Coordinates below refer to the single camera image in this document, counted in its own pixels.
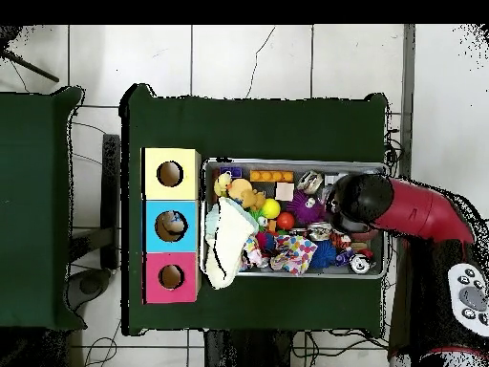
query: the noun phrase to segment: table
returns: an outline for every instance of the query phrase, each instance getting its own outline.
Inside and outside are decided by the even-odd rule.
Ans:
[[[217,100],[155,97],[133,85],[121,100],[122,330],[365,328],[380,334],[381,280],[238,277],[219,291],[205,277],[196,303],[143,305],[139,227],[141,147],[208,157],[383,162],[387,100]]]

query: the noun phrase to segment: green table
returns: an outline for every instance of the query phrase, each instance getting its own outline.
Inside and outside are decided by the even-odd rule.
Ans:
[[[122,325],[140,329],[365,328],[380,333],[378,280],[238,277],[196,303],[143,305],[139,224],[141,147],[180,147],[202,158],[383,162],[387,100],[158,98],[146,85],[124,95],[122,117]]]
[[[67,124],[80,88],[0,93],[0,326],[81,329],[64,291],[69,263]]]

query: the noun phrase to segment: black stand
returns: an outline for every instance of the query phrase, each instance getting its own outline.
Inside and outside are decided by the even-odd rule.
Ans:
[[[81,232],[70,241],[70,263],[100,249],[100,270],[81,271],[68,279],[68,301],[75,311],[108,287],[110,270],[118,268],[118,208],[120,202],[120,138],[103,136],[100,228]]]
[[[39,69],[38,67],[32,65],[29,62],[26,62],[24,59],[13,54],[12,52],[3,51],[0,53],[0,57],[5,57],[6,59],[16,63],[17,65],[23,66],[24,68],[29,69],[30,71],[35,72],[38,75],[41,75],[45,78],[48,78],[49,80],[52,80],[55,83],[59,83],[58,77],[53,76],[53,75],[49,74],[48,72],[43,71],[42,69]]]

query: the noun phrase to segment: blue box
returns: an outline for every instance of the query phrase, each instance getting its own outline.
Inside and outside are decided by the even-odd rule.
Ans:
[[[147,201],[146,202],[146,249],[157,252],[196,252],[198,250],[198,201]],[[155,223],[165,211],[177,211],[186,222],[187,229],[176,242],[165,242],[157,235]]]

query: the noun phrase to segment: metal tray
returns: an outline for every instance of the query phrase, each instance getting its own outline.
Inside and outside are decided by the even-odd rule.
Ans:
[[[202,163],[201,173],[201,240],[200,240],[200,266],[204,269],[208,245],[205,242],[205,216],[212,208],[214,196],[214,184],[212,171],[222,166],[241,167],[243,177],[249,179],[250,170],[288,170],[294,172],[294,183],[297,185],[299,179],[308,170],[315,170],[323,175],[338,175],[343,173],[385,173],[386,166],[383,163],[368,162],[319,162],[319,161],[282,161],[282,160],[259,160],[259,159],[218,159],[209,158]],[[274,189],[273,183],[253,183],[253,188],[264,191],[270,197],[270,190]],[[252,268],[238,273],[240,277],[316,277],[316,278],[349,278],[349,279],[378,279],[387,271],[384,263],[384,244],[387,242],[384,232],[369,241],[373,252],[375,265],[365,274],[357,274],[350,266],[330,266],[323,269],[309,269],[303,275],[297,277],[285,270],[273,270],[272,268]]]

